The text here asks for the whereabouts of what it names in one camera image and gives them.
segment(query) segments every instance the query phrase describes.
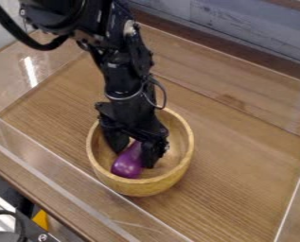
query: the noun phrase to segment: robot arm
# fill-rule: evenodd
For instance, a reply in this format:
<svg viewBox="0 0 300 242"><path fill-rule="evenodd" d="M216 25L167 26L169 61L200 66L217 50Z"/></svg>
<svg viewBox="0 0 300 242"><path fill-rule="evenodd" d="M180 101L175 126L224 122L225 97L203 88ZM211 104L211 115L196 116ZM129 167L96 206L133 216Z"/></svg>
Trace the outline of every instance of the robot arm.
<svg viewBox="0 0 300 242"><path fill-rule="evenodd" d="M120 153L129 137L143 142L144 167L153 168L169 147L169 131L156 117L167 93L151 75L152 52L145 47L126 0L19 0L21 16L34 28L58 37L42 45L19 32L0 9L0 24L30 47L52 50L68 38L77 41L105 75L109 102L96 104L108 144ZM155 86L164 91L157 106Z"/></svg>

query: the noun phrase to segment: black cable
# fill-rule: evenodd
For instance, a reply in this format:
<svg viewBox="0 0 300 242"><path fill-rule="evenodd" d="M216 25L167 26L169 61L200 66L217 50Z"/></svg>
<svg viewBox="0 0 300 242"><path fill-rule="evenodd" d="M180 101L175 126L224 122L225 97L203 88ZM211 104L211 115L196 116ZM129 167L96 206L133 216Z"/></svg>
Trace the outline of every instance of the black cable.
<svg viewBox="0 0 300 242"><path fill-rule="evenodd" d="M19 215L17 213L7 211L7 210L0 210L0 216L2 215L13 216L17 219L19 227L21 227L21 234L19 234L17 242L25 242L26 229L25 229L25 222L23 222L22 218L19 217Z"/></svg>
<svg viewBox="0 0 300 242"><path fill-rule="evenodd" d="M0 25L3 26L3 28L9 30L9 32L13 34L17 40L19 40L23 44L26 44L27 46L30 46L33 49L37 49L37 50L42 50L42 51L54 50L65 43L65 41L69 38L68 35L64 35L54 38L50 43L41 44L22 30L22 28L18 26L11 16L3 10L2 7L0 7Z"/></svg>

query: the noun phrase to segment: purple object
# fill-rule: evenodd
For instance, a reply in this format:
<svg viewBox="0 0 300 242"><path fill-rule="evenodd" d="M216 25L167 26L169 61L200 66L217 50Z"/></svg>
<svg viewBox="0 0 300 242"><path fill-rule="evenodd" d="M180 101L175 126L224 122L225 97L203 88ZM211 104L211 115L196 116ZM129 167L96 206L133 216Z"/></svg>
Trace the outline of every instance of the purple object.
<svg viewBox="0 0 300 242"><path fill-rule="evenodd" d="M143 143L136 141L117 158L112 173L120 177L137 179L143 173Z"/></svg>

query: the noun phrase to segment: bowl rim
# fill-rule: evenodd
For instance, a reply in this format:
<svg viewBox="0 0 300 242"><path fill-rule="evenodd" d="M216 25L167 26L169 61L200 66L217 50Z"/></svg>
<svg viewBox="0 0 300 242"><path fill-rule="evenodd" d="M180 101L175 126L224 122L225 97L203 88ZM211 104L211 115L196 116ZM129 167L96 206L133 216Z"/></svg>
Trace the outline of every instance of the bowl rim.
<svg viewBox="0 0 300 242"><path fill-rule="evenodd" d="M94 137L94 133L96 133L96 128L100 126L100 120L96 121L89 134L88 134L88 138L86 138L86 152L88 152L88 157L89 160L92 162L92 164L94 165L93 168L97 168L97 170L112 180L121 182L121 183L128 183L128 184L147 184L147 183L155 183L159 181L163 181L165 179L168 179L179 170L181 170L189 163L191 163L191 158L193 157L193 153L195 153L195 133L192 131L192 128L188 124L188 122L185 121L185 119L183 118L183 116L175 112L173 110L171 110L169 108L165 108L161 112L168 112L171 115L173 115L179 121L183 123L183 126L187 130L188 133L188 143L189 143L189 147L187 150L187 153L184 155L184 158L180 162L180 164L165 174L155 177L155 178L147 178L147 179L128 179L128 178L122 178L117 175L114 175L113 173L110 173L98 163L96 157L94 157L94 152L93 152L93 148L92 148L92 141L93 141L93 137Z"/></svg>

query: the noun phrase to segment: wooden bowl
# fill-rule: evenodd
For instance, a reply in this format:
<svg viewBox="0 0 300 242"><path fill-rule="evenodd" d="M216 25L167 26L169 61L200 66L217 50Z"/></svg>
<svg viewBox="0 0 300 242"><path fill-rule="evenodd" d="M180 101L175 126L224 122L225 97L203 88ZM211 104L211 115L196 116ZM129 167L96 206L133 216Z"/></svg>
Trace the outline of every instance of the wooden bowl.
<svg viewBox="0 0 300 242"><path fill-rule="evenodd" d="M155 169L144 169L140 179L126 179L110 173L117 154L106 144L100 122L96 122L86 139L88 156L101 182L118 193L147 197L168 190L183 178L195 153L195 135L184 118L172 110L157 112L171 130L171 150L159 160Z"/></svg>

